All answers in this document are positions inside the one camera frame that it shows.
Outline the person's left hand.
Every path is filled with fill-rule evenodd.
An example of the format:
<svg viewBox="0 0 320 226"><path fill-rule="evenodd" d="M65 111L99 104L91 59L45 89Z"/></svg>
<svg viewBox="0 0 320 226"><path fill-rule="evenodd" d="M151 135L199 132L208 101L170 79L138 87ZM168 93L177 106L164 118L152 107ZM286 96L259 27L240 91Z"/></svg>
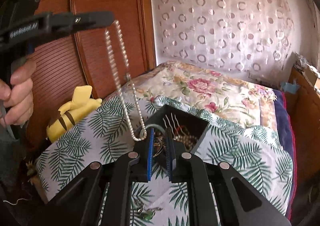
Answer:
<svg viewBox="0 0 320 226"><path fill-rule="evenodd" d="M1 126L23 125L33 114L33 81L36 63L28 60L11 75L12 89L1 80L1 101L10 108L5 117L1 114Z"/></svg>

